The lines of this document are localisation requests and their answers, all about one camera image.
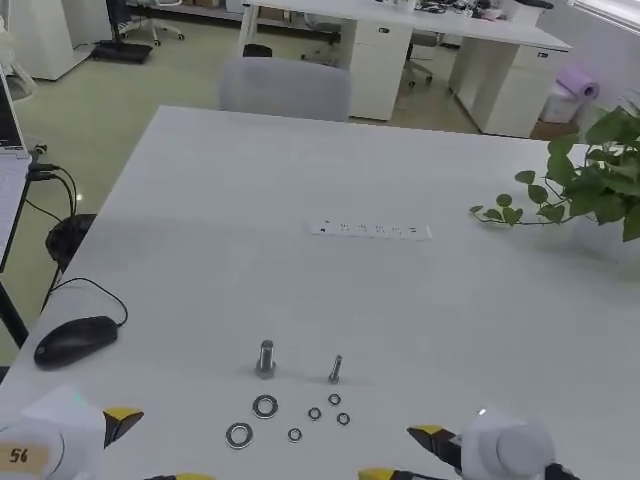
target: metal washer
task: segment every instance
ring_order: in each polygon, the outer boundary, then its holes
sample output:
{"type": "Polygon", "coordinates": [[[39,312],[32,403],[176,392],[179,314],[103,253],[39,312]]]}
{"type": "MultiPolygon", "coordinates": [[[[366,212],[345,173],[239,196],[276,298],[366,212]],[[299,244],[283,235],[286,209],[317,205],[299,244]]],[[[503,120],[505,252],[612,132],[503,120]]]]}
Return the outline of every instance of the metal washer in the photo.
{"type": "Polygon", "coordinates": [[[287,437],[289,437],[289,441],[291,443],[298,443],[302,440],[302,430],[299,428],[292,428],[287,432],[287,437]]]}
{"type": "Polygon", "coordinates": [[[253,401],[253,414],[262,419],[262,420],[267,420],[269,418],[273,418],[273,416],[276,414],[276,412],[278,411],[278,401],[276,400],[276,398],[272,395],[260,395],[258,396],[254,401],[253,401]],[[261,402],[268,402],[271,404],[271,410],[269,410],[268,412],[263,412],[262,410],[260,410],[260,403],[261,402]]]}
{"type": "Polygon", "coordinates": [[[338,420],[338,423],[340,425],[342,425],[343,427],[346,427],[347,425],[349,425],[351,423],[351,417],[348,414],[344,413],[344,412],[339,413],[336,420],[338,420]]]}
{"type": "Polygon", "coordinates": [[[234,450],[242,450],[253,440],[253,429],[248,423],[236,422],[229,428],[227,428],[225,439],[227,440],[227,445],[229,445],[234,450]],[[238,430],[244,430],[247,434],[247,437],[242,442],[236,442],[233,440],[233,433],[238,430]]]}
{"type": "Polygon", "coordinates": [[[316,420],[320,420],[322,412],[318,407],[312,407],[307,412],[307,415],[309,415],[309,418],[315,422],[316,420]]]}
{"type": "Polygon", "coordinates": [[[340,405],[340,403],[342,403],[342,397],[337,393],[332,393],[331,395],[329,395],[329,403],[334,407],[337,407],[338,405],[340,405]]]}

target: purple roll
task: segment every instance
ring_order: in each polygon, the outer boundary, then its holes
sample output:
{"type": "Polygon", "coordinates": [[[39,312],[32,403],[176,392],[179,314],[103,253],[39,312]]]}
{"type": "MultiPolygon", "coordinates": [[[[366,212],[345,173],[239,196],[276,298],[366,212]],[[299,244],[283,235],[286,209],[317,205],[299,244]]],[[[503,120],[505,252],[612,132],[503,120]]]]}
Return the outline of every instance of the purple roll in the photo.
{"type": "Polygon", "coordinates": [[[564,67],[557,81],[580,99],[594,99],[600,93],[600,85],[575,65],[564,67]]]}

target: floor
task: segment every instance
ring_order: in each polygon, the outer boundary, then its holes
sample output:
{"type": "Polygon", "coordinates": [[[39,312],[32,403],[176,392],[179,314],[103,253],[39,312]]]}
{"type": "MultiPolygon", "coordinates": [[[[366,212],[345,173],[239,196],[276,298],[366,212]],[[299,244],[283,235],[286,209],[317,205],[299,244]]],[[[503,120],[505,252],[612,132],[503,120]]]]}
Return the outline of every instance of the floor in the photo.
{"type": "MultiPolygon", "coordinates": [[[[180,42],[166,38],[144,66],[88,61],[55,83],[40,83],[36,96],[17,105],[25,133],[49,145],[41,161],[70,170],[82,199],[80,213],[99,211],[158,105],[215,109],[216,85],[224,60],[235,48],[237,27],[179,23],[186,35],[180,42]]],[[[132,41],[148,41],[146,32],[132,41]]],[[[258,43],[274,55],[298,58],[317,40],[259,33],[258,43]]],[[[454,53],[445,49],[427,62],[434,83],[418,82],[409,94],[403,87],[389,125],[477,133],[449,95],[448,77],[454,53]]],[[[56,182],[34,184],[29,197],[58,216],[68,214],[64,191],[56,182]]],[[[35,322],[55,266],[44,248],[54,221],[25,206],[3,282],[27,325],[35,322]]],[[[9,364],[16,348],[0,329],[0,365],[9,364]]]]}

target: hex bolt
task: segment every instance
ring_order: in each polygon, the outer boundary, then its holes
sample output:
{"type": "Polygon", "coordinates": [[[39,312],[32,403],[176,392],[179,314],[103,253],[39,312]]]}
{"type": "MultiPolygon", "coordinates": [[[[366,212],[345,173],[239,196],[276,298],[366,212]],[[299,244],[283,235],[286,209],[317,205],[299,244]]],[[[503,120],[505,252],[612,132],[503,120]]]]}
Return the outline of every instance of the hex bolt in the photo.
{"type": "Polygon", "coordinates": [[[265,340],[260,345],[260,358],[256,363],[256,375],[263,380],[273,378],[276,362],[273,361],[273,342],[265,340]]]}
{"type": "Polygon", "coordinates": [[[333,364],[333,370],[331,370],[331,375],[329,375],[329,383],[335,385],[340,381],[340,366],[342,365],[342,355],[336,356],[336,361],[333,364]]]}

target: black computer mouse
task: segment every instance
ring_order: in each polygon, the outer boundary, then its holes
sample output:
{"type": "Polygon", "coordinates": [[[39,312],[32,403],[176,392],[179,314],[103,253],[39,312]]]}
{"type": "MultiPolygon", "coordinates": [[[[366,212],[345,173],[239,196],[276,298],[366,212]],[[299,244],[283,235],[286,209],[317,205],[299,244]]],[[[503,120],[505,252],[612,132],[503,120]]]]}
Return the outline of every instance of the black computer mouse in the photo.
{"type": "Polygon", "coordinates": [[[109,317],[88,317],[60,325],[42,339],[33,354],[40,368],[65,367],[112,344],[118,324],[109,317]]]}

